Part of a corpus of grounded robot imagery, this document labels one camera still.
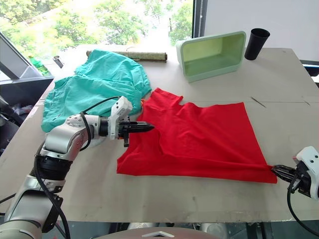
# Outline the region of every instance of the sleeve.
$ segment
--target sleeve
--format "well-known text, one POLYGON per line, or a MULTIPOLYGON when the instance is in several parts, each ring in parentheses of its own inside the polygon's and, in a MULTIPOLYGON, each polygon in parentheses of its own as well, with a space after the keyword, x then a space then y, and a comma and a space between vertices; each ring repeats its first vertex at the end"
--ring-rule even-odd
POLYGON ((145 105, 155 108, 155 109, 167 109, 168 107, 172 107, 174 105, 179 104, 183 96, 176 96, 172 93, 161 90, 160 88, 156 88, 150 98, 146 101, 145 105))

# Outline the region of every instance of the red cloth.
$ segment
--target red cloth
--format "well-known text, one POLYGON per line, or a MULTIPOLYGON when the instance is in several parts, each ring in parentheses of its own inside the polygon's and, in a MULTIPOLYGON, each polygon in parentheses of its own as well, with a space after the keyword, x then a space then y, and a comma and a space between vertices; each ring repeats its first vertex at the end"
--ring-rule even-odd
POLYGON ((117 172, 277 183, 250 125, 244 103, 206 108, 157 88, 138 120, 155 126, 131 133, 117 172))

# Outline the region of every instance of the beige table surface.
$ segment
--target beige table surface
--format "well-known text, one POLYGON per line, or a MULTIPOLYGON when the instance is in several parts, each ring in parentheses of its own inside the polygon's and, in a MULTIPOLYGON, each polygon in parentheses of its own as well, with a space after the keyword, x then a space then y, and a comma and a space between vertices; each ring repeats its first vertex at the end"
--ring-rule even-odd
MULTIPOLYGON (((85 51, 64 66, 72 75, 85 62, 85 51)), ((294 166, 292 156, 305 146, 318 149, 318 88, 291 49, 263 49, 255 61, 243 60, 233 73, 189 84, 175 52, 168 62, 142 63, 152 89, 184 96, 184 102, 204 107, 245 102, 257 140, 269 164, 294 166), (259 100, 266 107, 254 102, 259 100)), ((33 165, 44 139, 40 128, 48 87, 0 158, 0 198, 16 192, 33 165)), ((250 183, 195 177, 135 177, 116 174, 121 140, 80 152, 60 195, 67 219, 101 222, 255 222, 292 220, 288 184, 250 183)), ((301 219, 319 219, 319 203, 303 195, 292 197, 301 219)), ((0 206, 7 209, 8 203, 0 206)))

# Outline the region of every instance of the tree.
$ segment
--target tree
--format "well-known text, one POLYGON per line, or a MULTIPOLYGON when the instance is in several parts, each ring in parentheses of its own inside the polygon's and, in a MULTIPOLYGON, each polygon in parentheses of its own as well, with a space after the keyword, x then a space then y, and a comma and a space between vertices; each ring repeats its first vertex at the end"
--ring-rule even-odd
POLYGON ((0 17, 11 24, 56 8, 68 0, 0 0, 0 17))
POLYGON ((4 17, 11 24, 24 21, 36 10, 32 0, 0 0, 0 17, 4 17))
POLYGON ((169 3, 166 4, 166 7, 165 7, 166 10, 167 11, 172 11, 173 7, 174 7, 174 3, 175 3, 175 0, 170 0, 169 3))
POLYGON ((68 9, 62 9, 56 18, 54 28, 59 38, 69 39, 68 46, 96 44, 97 40, 87 33, 87 27, 87 20, 84 17, 70 12, 68 9))
POLYGON ((160 22, 160 17, 164 14, 161 0, 136 0, 145 6, 145 15, 150 15, 160 22))
POLYGON ((53 27, 48 27, 43 31, 43 50, 39 51, 38 55, 50 54, 51 56, 57 55, 61 50, 65 50, 69 46, 73 46, 74 42, 68 36, 58 36, 58 32, 53 27))
POLYGON ((0 31, 9 39, 11 39, 12 34, 18 31, 15 25, 12 25, 11 22, 4 17, 0 17, 0 31))
POLYGON ((23 28, 23 24, 18 23, 15 26, 15 31, 11 36, 11 41, 15 44, 18 51, 28 56, 35 52, 36 44, 36 31, 32 28, 23 28))
POLYGON ((170 42, 176 45, 178 40, 191 38, 192 28, 192 4, 184 3, 171 19, 171 32, 169 33, 170 42))
POLYGON ((109 0, 95 9, 99 25, 105 30, 106 40, 111 44, 137 43, 139 33, 147 34, 142 20, 125 11, 123 3, 123 0, 109 0))

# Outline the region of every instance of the window frame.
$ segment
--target window frame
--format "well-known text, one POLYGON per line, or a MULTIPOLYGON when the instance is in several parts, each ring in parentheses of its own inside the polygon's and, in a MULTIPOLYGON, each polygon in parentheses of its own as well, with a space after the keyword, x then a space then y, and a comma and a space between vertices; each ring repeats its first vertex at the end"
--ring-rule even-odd
POLYGON ((0 81, 0 85, 53 79, 53 76, 43 76, 0 32, 0 70, 10 80, 0 81))
POLYGON ((208 0, 193 1, 192 38, 204 36, 208 0))

